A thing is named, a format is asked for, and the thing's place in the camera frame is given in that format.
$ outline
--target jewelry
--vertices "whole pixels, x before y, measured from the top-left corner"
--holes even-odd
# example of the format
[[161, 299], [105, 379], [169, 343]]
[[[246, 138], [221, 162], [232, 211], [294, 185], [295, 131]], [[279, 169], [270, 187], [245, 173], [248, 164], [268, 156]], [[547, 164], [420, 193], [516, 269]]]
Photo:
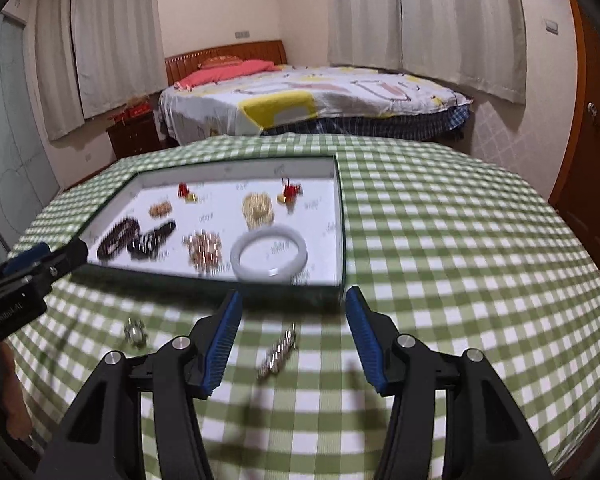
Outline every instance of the jewelry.
[[258, 379], [263, 380], [270, 374], [277, 375], [284, 367], [291, 351], [296, 348], [296, 325], [293, 324], [282, 335], [276, 345], [267, 353], [258, 370]]
[[292, 184], [289, 179], [282, 178], [282, 185], [285, 187], [282, 193], [278, 195], [278, 202], [281, 204], [293, 205], [298, 195], [302, 195], [302, 186], [300, 184]]
[[149, 216], [151, 218], [162, 218], [163, 216], [167, 216], [171, 211], [173, 211], [171, 202], [165, 200], [159, 204], [152, 205], [149, 208]]
[[125, 339], [136, 348], [144, 348], [146, 346], [144, 323], [130, 317], [125, 324]]
[[216, 272], [222, 263], [222, 242], [217, 233], [201, 231], [185, 236], [183, 243], [189, 246], [189, 258], [198, 272]]
[[[296, 257], [286, 264], [285, 267], [269, 270], [253, 270], [247, 269], [240, 263], [240, 257], [247, 248], [256, 240], [268, 238], [271, 236], [280, 236], [288, 238], [298, 247]], [[271, 227], [261, 227], [255, 231], [248, 231], [238, 238], [237, 242], [231, 248], [231, 266], [234, 269], [235, 277], [244, 282], [276, 282], [285, 283], [291, 282], [291, 279], [300, 272], [306, 265], [308, 254], [306, 251], [306, 243], [302, 235], [290, 227], [276, 225]]]
[[196, 203], [198, 201], [198, 197], [195, 193], [189, 191], [187, 184], [181, 182], [178, 186], [178, 196], [183, 198], [185, 202], [193, 202]]
[[175, 229], [176, 222], [168, 221], [157, 229], [131, 240], [126, 250], [133, 260], [155, 260], [158, 257], [158, 250]]
[[242, 214], [249, 229], [273, 223], [273, 207], [267, 193], [249, 193], [242, 201]]
[[98, 246], [96, 255], [99, 260], [111, 260], [130, 240], [140, 233], [140, 224], [135, 218], [125, 218], [117, 223]]

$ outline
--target red ornament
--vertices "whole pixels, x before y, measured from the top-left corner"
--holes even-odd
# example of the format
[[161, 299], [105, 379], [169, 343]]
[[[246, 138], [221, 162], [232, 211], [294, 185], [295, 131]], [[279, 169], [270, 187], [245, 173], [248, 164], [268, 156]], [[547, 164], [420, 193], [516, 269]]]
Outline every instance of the red ornament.
[[298, 195], [302, 195], [302, 186], [300, 184], [292, 184], [289, 182], [289, 179], [282, 179], [282, 184], [285, 189], [283, 189], [282, 193], [278, 195], [278, 202], [285, 204], [292, 204], [296, 201], [296, 197]]
[[178, 186], [178, 196], [180, 198], [186, 198], [189, 195], [189, 188], [187, 187], [187, 184], [185, 184], [184, 182], [181, 182], [180, 185]]

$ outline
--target wooden nightstand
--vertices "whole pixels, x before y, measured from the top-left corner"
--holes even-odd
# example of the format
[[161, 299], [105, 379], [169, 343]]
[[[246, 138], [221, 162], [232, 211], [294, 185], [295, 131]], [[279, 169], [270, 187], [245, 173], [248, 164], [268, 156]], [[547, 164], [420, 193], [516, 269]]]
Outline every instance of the wooden nightstand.
[[107, 133], [117, 158], [156, 152], [164, 148], [160, 144], [154, 115], [150, 111], [110, 126]]

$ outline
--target door frame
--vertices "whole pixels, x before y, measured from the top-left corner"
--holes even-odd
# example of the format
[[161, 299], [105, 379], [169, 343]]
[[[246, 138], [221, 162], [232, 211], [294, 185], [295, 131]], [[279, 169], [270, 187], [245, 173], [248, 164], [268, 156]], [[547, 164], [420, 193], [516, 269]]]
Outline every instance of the door frame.
[[571, 132], [567, 147], [564, 150], [564, 157], [560, 165], [558, 177], [555, 179], [554, 188], [549, 196], [549, 204], [556, 207], [560, 194], [567, 183], [567, 177], [571, 170], [571, 163], [576, 153], [580, 129], [584, 118], [585, 109], [585, 90], [587, 88], [587, 49], [584, 42], [584, 28], [582, 26], [582, 14], [580, 6], [576, 0], [569, 0], [571, 12], [573, 13], [573, 27], [576, 32], [576, 57], [578, 63], [578, 72], [576, 77], [576, 101], [573, 107], [573, 121], [571, 122]]

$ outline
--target headboard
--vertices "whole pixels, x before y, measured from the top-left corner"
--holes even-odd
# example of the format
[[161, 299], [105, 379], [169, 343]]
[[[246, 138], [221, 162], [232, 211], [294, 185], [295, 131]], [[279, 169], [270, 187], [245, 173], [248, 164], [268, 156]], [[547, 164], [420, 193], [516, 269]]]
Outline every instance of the headboard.
[[186, 54], [171, 56], [164, 60], [169, 85], [185, 78], [198, 70], [198, 65], [205, 59], [215, 56], [238, 56], [242, 59], [263, 59], [273, 61], [276, 65], [286, 63], [285, 47], [282, 40], [254, 41], [253, 43], [236, 43], [216, 46], [203, 50], [194, 50]]

